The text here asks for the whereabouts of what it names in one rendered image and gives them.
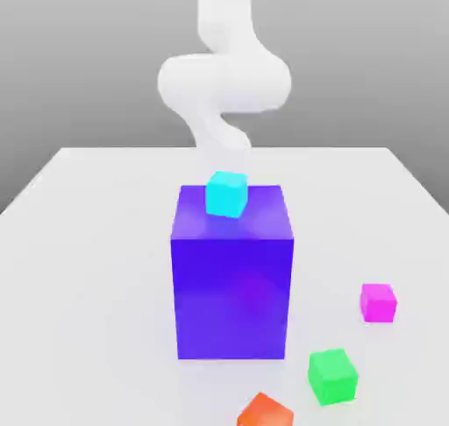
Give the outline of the large purple box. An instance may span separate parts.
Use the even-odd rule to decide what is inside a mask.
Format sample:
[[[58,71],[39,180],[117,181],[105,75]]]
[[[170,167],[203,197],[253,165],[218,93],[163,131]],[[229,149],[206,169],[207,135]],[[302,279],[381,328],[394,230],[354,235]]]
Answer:
[[[179,359],[283,359],[294,234],[282,189],[251,186],[227,218],[183,185],[170,245]]]

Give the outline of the small cyan cube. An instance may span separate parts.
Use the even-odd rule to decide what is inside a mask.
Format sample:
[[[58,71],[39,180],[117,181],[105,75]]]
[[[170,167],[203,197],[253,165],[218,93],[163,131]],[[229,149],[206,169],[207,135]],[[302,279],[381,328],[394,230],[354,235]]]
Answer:
[[[215,172],[205,188],[205,208],[209,215],[239,218],[248,200],[247,175]]]

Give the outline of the small green cube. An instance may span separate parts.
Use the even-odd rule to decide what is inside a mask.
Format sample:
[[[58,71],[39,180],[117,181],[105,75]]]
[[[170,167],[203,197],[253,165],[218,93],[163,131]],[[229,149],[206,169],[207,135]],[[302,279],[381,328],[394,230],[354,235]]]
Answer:
[[[321,406],[355,399],[359,375],[344,349],[312,352],[307,375]]]

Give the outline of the small orange cube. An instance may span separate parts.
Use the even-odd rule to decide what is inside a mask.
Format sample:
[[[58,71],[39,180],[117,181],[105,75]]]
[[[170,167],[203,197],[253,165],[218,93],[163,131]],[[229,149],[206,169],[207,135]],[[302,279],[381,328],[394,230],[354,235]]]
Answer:
[[[293,426],[293,421],[292,410],[258,393],[238,416],[237,426]]]

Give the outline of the small magenta cube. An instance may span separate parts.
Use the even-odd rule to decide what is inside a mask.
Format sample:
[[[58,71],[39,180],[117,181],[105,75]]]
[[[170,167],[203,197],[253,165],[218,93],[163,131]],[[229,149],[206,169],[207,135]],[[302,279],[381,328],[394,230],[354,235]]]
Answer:
[[[364,283],[360,291],[360,311],[366,323],[394,322],[397,299],[386,283]]]

